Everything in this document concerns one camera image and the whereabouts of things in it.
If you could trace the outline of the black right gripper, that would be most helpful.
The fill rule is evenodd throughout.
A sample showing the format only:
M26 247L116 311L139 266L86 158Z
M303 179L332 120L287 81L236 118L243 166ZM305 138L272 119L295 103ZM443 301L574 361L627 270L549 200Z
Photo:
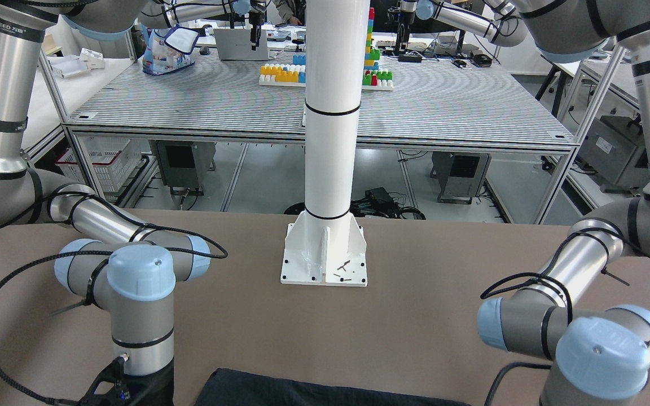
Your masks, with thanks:
M173 405L174 362L146 376L124 373L125 360L112 360L77 405Z

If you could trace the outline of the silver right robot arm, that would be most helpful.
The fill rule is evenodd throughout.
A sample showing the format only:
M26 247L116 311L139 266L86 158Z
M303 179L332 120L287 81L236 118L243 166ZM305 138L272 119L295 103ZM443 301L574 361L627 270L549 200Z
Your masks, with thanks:
M0 1L0 229L57 223L87 236L51 259L59 282L82 305L108 311L113 360L80 400L39 395L0 366L0 380L48 405L171 405L174 398L174 293L178 281L203 275L215 241L145 223L92 188L20 155L34 75L46 29L65 20L88 36L118 38L160 1ZM23 265L14 277L47 258Z

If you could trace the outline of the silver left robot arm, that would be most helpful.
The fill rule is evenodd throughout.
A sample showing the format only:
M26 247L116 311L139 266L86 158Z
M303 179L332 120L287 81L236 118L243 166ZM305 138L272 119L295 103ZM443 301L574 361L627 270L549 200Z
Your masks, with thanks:
M520 25L552 60L577 61L613 38L631 57L649 180L640 196L601 206L576 223L533 273L487 288L481 340L539 358L539 405L630 405L650 380L650 311L620 304L577 308L624 257L650 259L650 1L515 1Z

